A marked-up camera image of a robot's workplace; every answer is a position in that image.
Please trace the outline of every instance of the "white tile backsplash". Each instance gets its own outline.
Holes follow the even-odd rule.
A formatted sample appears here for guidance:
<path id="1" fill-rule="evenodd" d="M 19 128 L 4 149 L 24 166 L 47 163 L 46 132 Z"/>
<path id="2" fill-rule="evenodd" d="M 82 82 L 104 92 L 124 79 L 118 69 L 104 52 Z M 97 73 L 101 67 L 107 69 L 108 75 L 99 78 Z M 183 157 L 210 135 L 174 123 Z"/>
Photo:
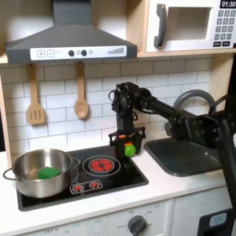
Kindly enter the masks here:
<path id="1" fill-rule="evenodd" d="M 0 68 L 0 74 L 3 84 L 9 84 L 9 83 L 15 84 L 19 82 L 29 81 L 29 76 L 27 74 L 26 67 Z M 37 68 L 36 79 L 38 81 L 44 80 L 42 66 L 38 66 Z"/>
<path id="2" fill-rule="evenodd" d="M 132 82 L 147 88 L 159 100 L 172 105 L 190 89 L 208 91 L 212 55 L 134 60 L 93 60 L 86 63 L 86 99 L 89 117 L 77 118 L 77 70 L 73 62 L 40 64 L 37 69 L 40 103 L 46 124 L 31 126 L 27 122 L 30 84 L 25 67 L 0 68 L 3 81 L 6 119 L 13 157 L 39 148 L 67 149 L 86 146 L 90 141 L 108 141 L 117 130 L 116 115 L 108 94 L 116 85 Z M 206 102 L 192 98 L 183 104 L 190 112 L 207 112 Z M 166 120 L 158 115 L 137 113 L 136 126 L 145 126 L 147 136 L 163 132 Z"/>
<path id="3" fill-rule="evenodd" d="M 77 102 L 77 94 L 47 96 L 47 109 L 73 107 Z"/>
<path id="4" fill-rule="evenodd" d="M 182 93 L 189 91 L 189 90 L 194 90 L 194 89 L 200 89 L 205 92 L 208 92 L 209 84 L 208 83 L 199 83 L 199 84 L 183 85 Z"/>
<path id="5" fill-rule="evenodd" d="M 156 98 L 168 98 L 181 95 L 182 86 L 163 86 L 152 89 L 152 95 Z"/>
<path id="6" fill-rule="evenodd" d="M 31 125 L 31 126 L 22 126 L 15 128 L 8 128 L 9 140 L 22 140 L 22 139 L 31 139 L 33 137 L 41 137 L 48 135 L 48 129 L 46 124 L 42 125 Z"/>
<path id="7" fill-rule="evenodd" d="M 211 71 L 199 71 L 197 76 L 197 83 L 210 82 Z"/>
<path id="8" fill-rule="evenodd" d="M 153 74 L 152 62 L 122 63 L 122 76 L 142 76 Z"/>
<path id="9" fill-rule="evenodd" d="M 56 65 L 44 67 L 45 80 L 76 79 L 77 71 L 74 65 Z"/>
<path id="10" fill-rule="evenodd" d="M 23 83 L 4 84 L 3 91 L 5 99 L 24 98 Z"/>
<path id="11" fill-rule="evenodd" d="M 105 128 L 113 128 L 116 126 L 116 117 L 107 116 L 101 118 L 91 118 L 86 121 L 86 131 Z"/>
<path id="12" fill-rule="evenodd" d="M 184 60 L 159 61 L 155 63 L 154 74 L 180 73 L 184 70 Z"/>
<path id="13" fill-rule="evenodd" d="M 32 138 L 29 141 L 29 150 L 37 150 L 43 148 L 54 148 L 64 150 L 67 146 L 66 135 L 63 136 L 46 136 L 40 138 Z"/>
<path id="14" fill-rule="evenodd" d="M 196 80 L 196 72 L 169 74 L 169 85 L 193 84 L 196 83 Z"/>
<path id="15" fill-rule="evenodd" d="M 86 98 L 89 105 L 97 105 L 104 103 L 111 103 L 108 98 L 110 91 L 101 91 L 101 92 L 88 92 Z"/>
<path id="16" fill-rule="evenodd" d="M 139 87 L 156 87 L 168 84 L 168 74 L 137 76 Z"/>
<path id="17" fill-rule="evenodd" d="M 66 121 L 66 110 L 65 108 L 47 110 L 46 117 L 48 123 L 64 122 Z"/>
<path id="18" fill-rule="evenodd" d="M 85 83 L 87 92 L 102 90 L 102 78 L 86 78 Z M 65 82 L 65 91 L 66 93 L 77 93 L 77 81 L 67 80 Z"/>
<path id="19" fill-rule="evenodd" d="M 101 130 L 81 132 L 68 135 L 68 146 L 77 148 L 91 141 L 101 141 Z"/>
<path id="20" fill-rule="evenodd" d="M 48 124 L 49 136 L 70 134 L 84 130 L 85 130 L 85 122 L 83 120 Z"/>
<path id="21" fill-rule="evenodd" d="M 11 113 L 6 115 L 7 126 L 9 128 L 16 126 L 25 126 L 27 125 L 26 114 L 24 112 L 21 113 Z"/>
<path id="22" fill-rule="evenodd" d="M 29 140 L 10 142 L 11 154 L 18 154 L 30 151 Z"/>
<path id="23" fill-rule="evenodd" d="M 30 84 L 24 84 L 25 97 L 30 97 Z M 38 83 L 38 91 L 40 96 L 57 95 L 65 93 L 64 81 L 46 81 Z"/>
<path id="24" fill-rule="evenodd" d="M 86 65 L 86 77 L 118 77 L 120 76 L 119 64 Z"/>
<path id="25" fill-rule="evenodd" d="M 206 71 L 212 68 L 212 58 L 186 60 L 185 71 Z"/>

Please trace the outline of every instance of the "oven knob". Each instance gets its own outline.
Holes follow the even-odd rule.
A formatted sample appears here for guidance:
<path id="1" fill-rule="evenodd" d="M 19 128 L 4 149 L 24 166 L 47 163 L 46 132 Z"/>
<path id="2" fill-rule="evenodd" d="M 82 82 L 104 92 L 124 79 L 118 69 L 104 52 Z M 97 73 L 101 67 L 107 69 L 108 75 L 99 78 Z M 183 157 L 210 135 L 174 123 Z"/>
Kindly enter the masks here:
<path id="1" fill-rule="evenodd" d="M 142 216 L 135 216 L 128 222 L 128 229 L 134 236 L 139 235 L 147 227 L 147 222 Z"/>
<path id="2" fill-rule="evenodd" d="M 72 57 L 75 55 L 75 52 L 73 50 L 70 50 L 68 54 Z"/>
<path id="3" fill-rule="evenodd" d="M 91 188 L 98 188 L 100 185 L 99 185 L 99 183 L 98 182 L 92 182 L 91 184 L 90 184 L 90 187 Z"/>
<path id="4" fill-rule="evenodd" d="M 82 187 L 81 186 L 75 186 L 74 189 L 77 191 L 77 192 L 80 192 L 82 190 Z"/>
<path id="5" fill-rule="evenodd" d="M 86 51 L 86 50 L 82 50 L 81 54 L 82 54 L 83 56 L 86 56 L 86 55 L 87 55 L 87 51 Z"/>

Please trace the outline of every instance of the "sink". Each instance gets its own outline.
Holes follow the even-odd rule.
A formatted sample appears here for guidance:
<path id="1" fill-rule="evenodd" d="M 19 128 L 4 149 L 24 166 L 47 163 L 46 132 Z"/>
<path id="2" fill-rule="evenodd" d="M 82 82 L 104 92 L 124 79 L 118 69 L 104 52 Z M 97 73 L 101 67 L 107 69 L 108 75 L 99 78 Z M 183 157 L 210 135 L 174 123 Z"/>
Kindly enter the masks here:
<path id="1" fill-rule="evenodd" d="M 221 169 L 218 151 L 187 141 L 173 142 L 171 138 L 149 141 L 147 153 L 168 174 L 185 177 Z"/>

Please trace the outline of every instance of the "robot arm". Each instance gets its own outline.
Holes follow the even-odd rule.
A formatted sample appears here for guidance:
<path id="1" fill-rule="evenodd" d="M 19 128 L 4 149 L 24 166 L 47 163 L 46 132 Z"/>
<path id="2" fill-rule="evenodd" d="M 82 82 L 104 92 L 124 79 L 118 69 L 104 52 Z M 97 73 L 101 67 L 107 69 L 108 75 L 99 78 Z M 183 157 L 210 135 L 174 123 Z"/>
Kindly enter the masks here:
<path id="1" fill-rule="evenodd" d="M 116 112 L 117 131 L 109 137 L 111 145 L 116 147 L 119 159 L 138 154 L 142 139 L 146 137 L 145 127 L 134 127 L 134 120 L 137 119 L 134 110 L 158 114 L 169 121 L 166 132 L 173 141 L 188 140 L 218 149 L 230 200 L 236 213 L 236 155 L 233 143 L 236 111 L 232 109 L 216 112 L 218 102 L 205 115 L 196 116 L 187 111 L 177 111 L 157 100 L 146 88 L 132 83 L 119 84 L 112 92 L 112 109 Z"/>

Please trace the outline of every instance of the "control panel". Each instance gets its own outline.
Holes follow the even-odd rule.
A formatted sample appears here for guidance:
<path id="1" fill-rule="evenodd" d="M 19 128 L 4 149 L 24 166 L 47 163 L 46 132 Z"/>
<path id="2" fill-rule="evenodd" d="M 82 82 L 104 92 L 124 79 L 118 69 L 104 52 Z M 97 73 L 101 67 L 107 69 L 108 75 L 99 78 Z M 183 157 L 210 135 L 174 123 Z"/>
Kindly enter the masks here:
<path id="1" fill-rule="evenodd" d="M 70 192 L 72 195 L 84 193 L 87 191 L 101 189 L 102 183 L 101 181 L 90 181 L 85 183 L 77 183 L 70 186 Z"/>
<path id="2" fill-rule="evenodd" d="M 236 1 L 220 2 L 213 47 L 232 47 L 236 21 Z"/>
<path id="3" fill-rule="evenodd" d="M 171 200 L 53 227 L 24 236 L 164 236 L 171 220 Z"/>
<path id="4" fill-rule="evenodd" d="M 32 61 L 126 57 L 126 46 L 31 48 Z"/>

